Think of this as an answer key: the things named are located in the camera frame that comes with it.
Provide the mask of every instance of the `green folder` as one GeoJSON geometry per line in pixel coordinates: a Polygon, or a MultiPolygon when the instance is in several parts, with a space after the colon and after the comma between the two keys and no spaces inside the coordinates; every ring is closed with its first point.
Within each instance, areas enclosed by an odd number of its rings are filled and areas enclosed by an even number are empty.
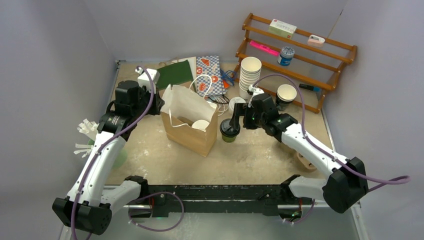
{"type": "Polygon", "coordinates": [[[179,85],[193,81],[192,70],[187,60],[161,67],[157,71],[160,74],[156,84],[159,90],[166,89],[169,84],[179,85]]]}

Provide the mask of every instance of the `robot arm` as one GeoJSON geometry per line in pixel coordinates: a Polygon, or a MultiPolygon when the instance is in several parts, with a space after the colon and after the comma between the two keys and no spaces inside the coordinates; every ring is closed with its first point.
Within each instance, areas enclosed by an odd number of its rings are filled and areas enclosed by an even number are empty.
{"type": "Polygon", "coordinates": [[[155,86],[159,79],[159,73],[152,69],[147,71],[153,79],[153,89],[151,89],[145,72],[141,72],[138,82],[127,80],[119,83],[115,90],[116,100],[107,106],[106,113],[100,118],[98,134],[84,169],[66,197],[55,199],[52,206],[53,211],[65,226],[71,226],[72,208],[77,195],[79,195],[79,199],[76,203],[75,228],[101,235],[106,231],[112,215],[117,210],[148,191],[146,179],[129,176],[119,187],[103,194],[103,188],[112,165],[136,125],[111,140],[101,153],[98,151],[101,145],[109,141],[116,133],[133,124],[141,116],[148,106],[151,92],[154,95],[148,114],[160,114],[164,101],[160,98],[159,91],[155,86]],[[96,161],[92,161],[96,155],[98,155],[96,161]],[[79,190],[84,175],[87,175],[86,181],[79,190]]]}
{"type": "MultiPolygon", "coordinates": [[[[367,194],[367,181],[350,173],[312,146],[305,139],[301,124],[287,113],[280,114],[269,94],[252,86],[249,87],[249,91],[253,94],[250,102],[235,104],[232,118],[222,121],[221,132],[224,136],[227,134],[226,137],[235,137],[240,132],[239,117],[244,116],[244,128],[263,128],[268,135],[296,150],[324,174],[325,179],[305,178],[299,175],[291,177],[285,182],[288,185],[286,192],[291,197],[324,200],[336,212],[344,213],[367,194]],[[228,123],[230,127],[222,127],[223,124],[228,125],[228,123]]],[[[364,164],[359,158],[348,159],[334,152],[309,133],[306,132],[306,134],[318,147],[331,153],[356,172],[365,175],[364,164]]]]}

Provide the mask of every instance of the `brown paper bag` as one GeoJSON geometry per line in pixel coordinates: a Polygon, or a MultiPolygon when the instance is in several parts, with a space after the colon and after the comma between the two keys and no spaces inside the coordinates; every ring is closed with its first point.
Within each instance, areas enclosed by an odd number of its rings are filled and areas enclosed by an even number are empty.
{"type": "Polygon", "coordinates": [[[168,86],[160,110],[168,139],[206,157],[217,140],[218,108],[185,86],[168,86]],[[205,131],[192,128],[197,120],[206,120],[205,131]]]}

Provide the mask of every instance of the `bag handle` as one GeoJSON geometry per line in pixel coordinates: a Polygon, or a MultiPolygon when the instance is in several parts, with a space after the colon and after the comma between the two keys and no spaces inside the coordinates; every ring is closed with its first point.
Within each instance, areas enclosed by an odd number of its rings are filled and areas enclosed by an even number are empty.
{"type": "Polygon", "coordinates": [[[207,75],[207,74],[200,74],[199,76],[197,76],[192,82],[191,82],[191,84],[190,84],[190,86],[188,86],[188,89],[190,89],[191,87],[192,87],[192,85],[197,81],[197,79],[198,78],[200,78],[200,77],[208,77],[209,78],[209,80],[210,80],[210,85],[209,85],[209,88],[207,89],[207,91],[204,93],[204,95],[203,96],[200,96],[200,94],[199,94],[199,96],[200,97],[205,97],[206,96],[206,94],[208,94],[209,93],[209,91],[211,90],[211,87],[212,87],[212,77],[211,76],[209,76],[209,75],[207,75]]]}
{"type": "Polygon", "coordinates": [[[169,109],[168,110],[168,112],[169,112],[169,123],[171,124],[171,127],[173,127],[173,128],[177,128],[177,127],[181,127],[181,126],[184,126],[184,125],[187,125],[187,126],[189,126],[190,127],[190,125],[188,125],[187,123],[183,123],[183,124],[180,124],[180,125],[172,125],[172,115],[171,115],[171,109],[169,109]]]}
{"type": "MultiPolygon", "coordinates": [[[[192,86],[193,86],[193,84],[197,81],[197,79],[198,78],[200,78],[200,77],[208,77],[209,78],[209,80],[210,80],[210,85],[209,85],[209,88],[207,89],[207,91],[204,93],[204,95],[203,96],[201,96],[201,97],[204,97],[204,96],[206,96],[206,94],[208,94],[208,92],[211,90],[211,87],[212,87],[212,77],[211,76],[209,76],[209,75],[207,75],[207,74],[200,74],[199,76],[197,76],[192,82],[191,82],[191,84],[190,84],[190,86],[188,86],[188,89],[190,89],[192,86]]],[[[190,125],[188,125],[187,123],[183,123],[183,124],[180,124],[180,125],[173,125],[172,124],[172,114],[171,114],[171,109],[169,109],[168,110],[168,113],[169,113],[169,123],[170,123],[170,125],[173,127],[173,128],[177,128],[177,127],[181,127],[181,126],[184,126],[184,125],[187,125],[187,126],[189,126],[190,127],[190,125]]]]}

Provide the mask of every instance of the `wooden shelf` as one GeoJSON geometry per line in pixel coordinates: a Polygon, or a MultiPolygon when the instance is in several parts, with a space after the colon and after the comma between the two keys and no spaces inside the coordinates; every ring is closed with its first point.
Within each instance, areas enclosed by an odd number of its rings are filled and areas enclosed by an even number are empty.
{"type": "MultiPolygon", "coordinates": [[[[340,74],[342,73],[342,70],[347,65],[350,65],[351,63],[353,63],[353,61],[355,60],[358,47],[355,46],[355,45],[348,45],[346,43],[339,42],[339,41],[336,41],[336,40],[333,40],[333,39],[330,39],[330,38],[322,37],[322,38],[325,39],[326,44],[334,45],[336,47],[349,50],[349,53],[347,54],[347,56],[340,56],[340,55],[334,54],[332,52],[322,50],[320,48],[309,46],[307,44],[304,44],[304,43],[301,43],[301,42],[298,42],[298,41],[295,41],[295,40],[292,40],[292,39],[288,39],[288,38],[285,38],[285,37],[281,37],[281,36],[275,35],[273,33],[261,30],[261,29],[256,28],[256,27],[252,27],[251,26],[252,20],[258,21],[258,22],[261,22],[261,23],[264,23],[264,24],[267,24],[267,25],[269,25],[271,23],[271,20],[260,17],[260,16],[255,16],[255,15],[253,15],[253,13],[250,13],[247,16],[247,18],[244,20],[242,29],[245,31],[245,34],[244,34],[243,41],[241,42],[240,46],[237,49],[237,52],[235,53],[235,56],[238,57],[238,64],[234,69],[235,72],[238,72],[240,70],[240,64],[241,64],[242,60],[244,58],[249,57],[246,54],[246,48],[248,46],[248,43],[251,42],[251,41],[255,41],[258,44],[267,46],[268,48],[270,48],[274,51],[280,52],[280,50],[281,50],[281,48],[278,48],[278,47],[269,45],[267,43],[260,42],[260,41],[257,41],[257,40],[250,38],[250,36],[249,36],[250,32],[254,32],[254,33],[258,33],[258,34],[261,34],[261,35],[264,35],[264,36],[267,36],[267,37],[271,37],[273,39],[277,39],[277,40],[280,40],[282,42],[289,43],[289,44],[292,44],[294,46],[304,48],[304,49],[310,50],[312,52],[322,54],[324,56],[327,56],[327,57],[330,57],[330,58],[333,58],[333,59],[340,61],[340,64],[339,64],[338,67],[333,67],[333,66],[327,65],[325,63],[322,63],[322,62],[319,62],[319,61],[316,61],[316,60],[313,60],[313,59],[310,59],[310,58],[307,58],[307,57],[304,57],[304,56],[301,56],[301,55],[298,55],[298,54],[294,55],[295,59],[298,59],[300,61],[303,61],[303,62],[312,64],[312,65],[318,66],[320,68],[332,71],[333,74],[332,74],[332,76],[330,77],[330,79],[327,83],[318,81],[318,80],[316,80],[312,77],[309,77],[309,76],[304,76],[304,75],[302,75],[300,73],[296,73],[294,71],[290,71],[290,70],[285,69],[283,67],[276,66],[276,65],[271,64],[269,62],[261,61],[262,66],[265,67],[265,68],[273,70],[277,73],[281,73],[283,75],[287,75],[291,78],[294,78],[294,79],[299,80],[301,82],[304,82],[306,84],[313,85],[315,87],[321,88],[321,94],[320,94],[317,106],[313,107],[313,106],[305,105],[307,110],[314,112],[314,113],[319,113],[321,111],[321,108],[323,106],[324,99],[325,99],[327,93],[334,91],[336,89],[336,86],[339,82],[339,77],[340,77],[340,74]]],[[[309,37],[310,35],[312,35],[312,33],[298,29],[298,28],[296,29],[295,33],[302,35],[302,36],[306,36],[306,37],[309,37]]],[[[269,93],[269,94],[272,94],[272,95],[275,96],[275,92],[273,92],[269,89],[263,89],[263,90],[266,93],[269,93]]],[[[294,101],[294,104],[301,106],[301,103],[297,102],[297,101],[294,101]]]]}

